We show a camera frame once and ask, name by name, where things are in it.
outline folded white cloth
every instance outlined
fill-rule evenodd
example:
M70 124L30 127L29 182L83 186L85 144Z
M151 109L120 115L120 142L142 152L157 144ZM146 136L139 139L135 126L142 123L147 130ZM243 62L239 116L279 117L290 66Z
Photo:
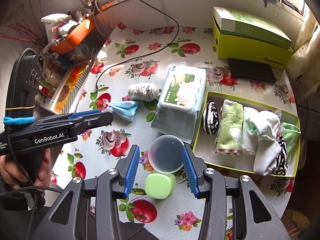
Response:
M248 132L246 123L246 120L253 116L259 116L259 112L256 109L251 107L243 108L241 153L247 155L255 155L257 152L258 137Z
M275 160L281 151L276 141L280 120L272 112L261 111L259 115L248 118L246 125L248 133L258 137L253 171L263 176L270 174L276 168Z

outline tabletop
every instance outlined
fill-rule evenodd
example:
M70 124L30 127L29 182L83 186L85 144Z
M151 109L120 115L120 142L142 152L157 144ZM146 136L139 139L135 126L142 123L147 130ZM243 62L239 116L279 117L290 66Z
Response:
M228 62L217 58L213 47L212 29L180 27L177 39L172 42L176 32L177 27L138 31L120 23L102 49L101 55L104 54L103 59L106 63L96 64L89 74L77 112L95 108L109 110L103 99L108 99L111 103L127 100L127 89L132 84L154 83L162 89L172 65L187 65L206 69L205 92L222 92L248 98L297 115L295 100L285 71L273 69L277 79L275 85L233 78L228 69ZM155 52L168 43L171 43L170 46L159 53L107 70L98 82L99 91L96 91L97 78L108 66ZM140 164L129 199L118 200L120 220L143 222L150 233L162 240L197 239L202 223L204 200L194 198L188 188L183 169L175 173L177 186L170 197L157 200L147 196L144 191L145 179L153 171L148 161L148 149L152 141L161 135L150 128L156 114L157 102L157 99L149 103L141 102L132 122L114 114L114 121L110 126L87 130L79 136L78 141L64 145L53 168L52 179L60 187L65 188L72 176L81 176L84 179L99 176L114 168L117 161L129 152L131 145L137 144L141 150ZM103 134L116 137L117 147L105 148L101 139ZM221 168L217 170L227 176L242 175L237 171ZM294 178L261 177L252 174L250 177L281 217L288 203ZM231 240L230 197L227 197L227 210L226 240Z

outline green cloth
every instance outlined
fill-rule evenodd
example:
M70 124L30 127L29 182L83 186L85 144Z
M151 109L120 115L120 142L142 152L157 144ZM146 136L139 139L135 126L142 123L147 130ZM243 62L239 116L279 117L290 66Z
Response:
M292 123L281 122L280 125L282 125L285 128L285 131L282 132L281 135L285 139L285 142L287 145L287 155L288 155L288 162L289 162L291 160L292 150L301 132L299 128L293 125Z
M237 102L224 100L218 131L216 152L225 155L239 155L241 152L243 106Z

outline yellow box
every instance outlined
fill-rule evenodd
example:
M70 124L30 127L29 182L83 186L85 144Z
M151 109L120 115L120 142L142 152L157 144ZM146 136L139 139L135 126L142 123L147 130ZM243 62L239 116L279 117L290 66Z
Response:
M207 95L204 101L204 106L206 106L208 102L215 102L217 105L217 108L220 109L225 99L236 101L242 104L243 106L252 107L258 111L278 110L275 107L268 106L268 105L265 105L256 101L252 101L249 99L235 97L235 96L222 94L222 93L210 92L210 91L207 92ZM281 121L292 123L300 129L300 122L297 116L283 110L281 112L282 112ZM248 172L248 173L254 174L253 163L254 163L255 155L240 154L238 156L227 156L221 153L215 153L215 149L216 149L216 146L214 143L215 138L216 138L216 135L207 134L202 129L202 125L200 125L198 128L195 143L193 146L193 152L195 156L204 159L204 161L210 165L214 165L214 166L218 166L221 168L226 168L234 171ZM295 177L297 168L298 168L299 153L300 153L300 137L297 140L295 149L292 150L291 161L288 163L288 170L287 170L286 176L273 175L273 174L271 174L271 176Z
M267 63L271 67L284 70L293 51L279 46L244 38L221 34L213 18L214 46L219 59L238 58Z

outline box lid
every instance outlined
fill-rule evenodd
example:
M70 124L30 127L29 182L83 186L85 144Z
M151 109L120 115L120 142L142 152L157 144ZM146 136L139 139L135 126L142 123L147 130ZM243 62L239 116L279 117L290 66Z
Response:
M285 49L291 45L291 40L283 31L261 17L220 7L214 7L213 17L223 34L257 39Z

